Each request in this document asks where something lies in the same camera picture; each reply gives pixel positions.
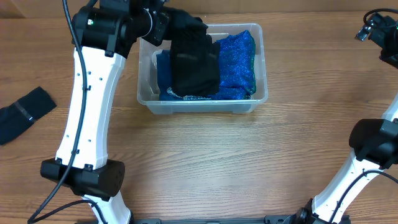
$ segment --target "wall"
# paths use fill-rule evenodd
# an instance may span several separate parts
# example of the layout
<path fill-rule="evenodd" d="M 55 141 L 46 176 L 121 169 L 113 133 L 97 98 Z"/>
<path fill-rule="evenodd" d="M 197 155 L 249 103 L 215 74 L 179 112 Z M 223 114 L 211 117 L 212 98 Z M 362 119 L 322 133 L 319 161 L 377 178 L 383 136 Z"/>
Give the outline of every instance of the wall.
<path fill-rule="evenodd" d="M 71 14 L 84 0 L 68 0 Z M 194 14 L 305 11 L 368 11 L 380 7 L 398 8 L 396 0 L 171 0 L 170 7 Z M 63 17 L 61 0 L 0 0 L 3 17 Z"/>

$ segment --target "sparkly blue fabric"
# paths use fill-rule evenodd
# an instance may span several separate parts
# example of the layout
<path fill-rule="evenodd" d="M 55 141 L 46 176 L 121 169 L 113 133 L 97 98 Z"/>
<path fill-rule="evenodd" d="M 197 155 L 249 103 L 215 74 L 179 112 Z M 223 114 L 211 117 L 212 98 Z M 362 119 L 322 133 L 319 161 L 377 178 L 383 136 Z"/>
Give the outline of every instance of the sparkly blue fabric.
<path fill-rule="evenodd" d="M 248 30 L 218 40 L 220 43 L 220 90 L 208 96 L 212 100 L 247 100 L 256 92 L 254 56 L 256 43 Z M 157 55 L 159 100 L 203 100 L 195 96 L 173 95 L 171 88 L 170 52 Z"/>

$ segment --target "wooden table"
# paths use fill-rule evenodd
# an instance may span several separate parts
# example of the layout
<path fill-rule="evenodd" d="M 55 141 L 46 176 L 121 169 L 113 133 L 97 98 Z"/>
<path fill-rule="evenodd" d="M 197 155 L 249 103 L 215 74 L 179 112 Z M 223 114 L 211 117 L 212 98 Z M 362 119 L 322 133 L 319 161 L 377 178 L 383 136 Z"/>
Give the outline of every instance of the wooden table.
<path fill-rule="evenodd" d="M 363 12 L 229 14 L 208 23 L 257 22 L 264 31 L 269 99 L 250 114 L 155 116 L 136 100 L 139 44 L 120 79 L 109 158 L 126 164 L 122 187 L 136 218 L 233 218 L 290 214 L 319 194 L 349 153 L 362 118 L 380 118 L 398 71 L 379 47 L 354 40 Z M 73 85 L 64 19 L 0 20 L 0 107 L 37 86 L 58 104 L 0 147 L 0 223 L 26 223 L 54 183 L 40 163 L 55 155 Z M 388 173 L 398 177 L 398 166 Z M 45 212 L 79 199 L 62 188 Z M 353 223 L 398 223 L 397 186 L 378 177 L 349 207 Z M 47 223 L 89 220 L 87 205 Z"/>

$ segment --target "clear plastic container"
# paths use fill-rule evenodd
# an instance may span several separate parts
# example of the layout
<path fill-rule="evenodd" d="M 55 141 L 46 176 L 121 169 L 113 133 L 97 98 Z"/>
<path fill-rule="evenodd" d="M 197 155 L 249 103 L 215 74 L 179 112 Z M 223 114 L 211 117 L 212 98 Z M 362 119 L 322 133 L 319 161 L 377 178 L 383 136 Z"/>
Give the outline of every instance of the clear plastic container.
<path fill-rule="evenodd" d="M 268 99 L 266 58 L 262 29 L 259 24 L 208 24 L 207 33 L 213 41 L 229 35 L 236 35 L 245 30 L 250 31 L 256 41 L 254 74 L 257 91 L 250 100 L 195 100 L 195 101 L 159 101 L 157 86 L 156 54 L 170 49 L 170 41 L 163 41 L 159 47 L 141 39 L 139 51 L 139 78 L 137 100 L 146 105 L 154 114 L 172 114 L 176 112 L 223 112 L 250 113 L 257 105 Z"/>

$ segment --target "clothing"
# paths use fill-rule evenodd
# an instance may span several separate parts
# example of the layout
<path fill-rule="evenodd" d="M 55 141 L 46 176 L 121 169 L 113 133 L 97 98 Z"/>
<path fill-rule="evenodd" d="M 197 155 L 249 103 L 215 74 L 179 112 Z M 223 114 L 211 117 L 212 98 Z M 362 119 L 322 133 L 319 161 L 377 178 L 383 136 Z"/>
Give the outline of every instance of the clothing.
<path fill-rule="evenodd" d="M 157 55 L 159 100 L 247 100 L 256 92 L 254 57 L 256 44 L 248 30 L 219 40 L 220 86 L 216 94 L 204 97 L 178 95 L 171 87 L 170 52 Z"/>
<path fill-rule="evenodd" d="M 218 55 L 206 29 L 186 28 L 175 31 L 170 48 L 172 89 L 178 96 L 208 96 L 220 86 Z"/>
<path fill-rule="evenodd" d="M 56 107 L 49 94 L 37 87 L 12 105 L 0 109 L 0 145 L 30 128 L 35 121 Z"/>

